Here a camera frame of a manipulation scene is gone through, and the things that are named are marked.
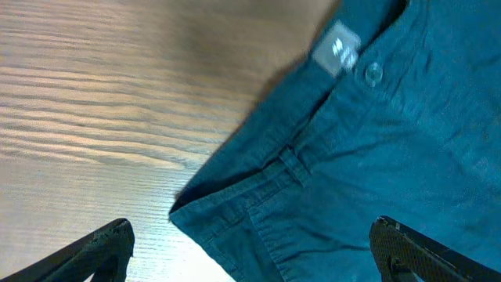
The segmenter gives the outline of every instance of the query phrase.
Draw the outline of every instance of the wood grain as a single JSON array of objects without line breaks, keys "label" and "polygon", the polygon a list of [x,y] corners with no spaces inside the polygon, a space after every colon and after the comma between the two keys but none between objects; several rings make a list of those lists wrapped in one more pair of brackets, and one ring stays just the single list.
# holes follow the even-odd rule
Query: wood grain
[{"label": "wood grain", "polygon": [[0,2],[0,277],[126,217],[128,280],[229,280],[168,210],[332,4]]}]

